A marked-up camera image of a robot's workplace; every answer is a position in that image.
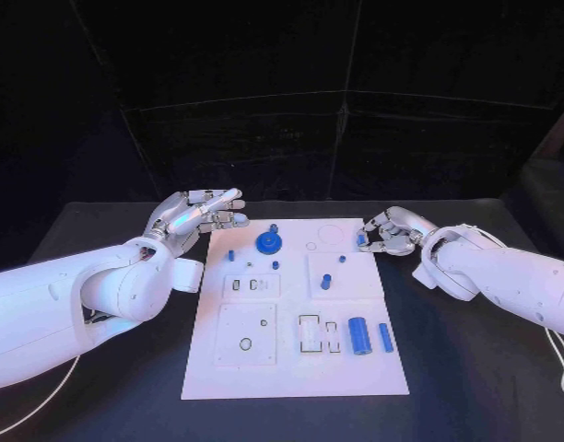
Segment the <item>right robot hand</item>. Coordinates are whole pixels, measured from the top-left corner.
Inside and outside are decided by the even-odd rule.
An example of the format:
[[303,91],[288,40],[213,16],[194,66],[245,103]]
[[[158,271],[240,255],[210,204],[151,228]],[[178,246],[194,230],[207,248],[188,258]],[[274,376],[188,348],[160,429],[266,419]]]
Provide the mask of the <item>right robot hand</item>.
[[359,250],[407,256],[440,229],[421,215],[401,206],[389,207],[356,233]]

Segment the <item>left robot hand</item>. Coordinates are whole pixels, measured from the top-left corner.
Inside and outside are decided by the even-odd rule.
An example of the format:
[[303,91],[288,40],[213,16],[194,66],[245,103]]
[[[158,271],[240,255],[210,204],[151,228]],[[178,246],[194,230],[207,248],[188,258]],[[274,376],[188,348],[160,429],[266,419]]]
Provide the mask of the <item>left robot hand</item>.
[[154,210],[142,235],[161,242],[178,258],[203,234],[249,225],[240,212],[245,206],[238,188],[175,192]]

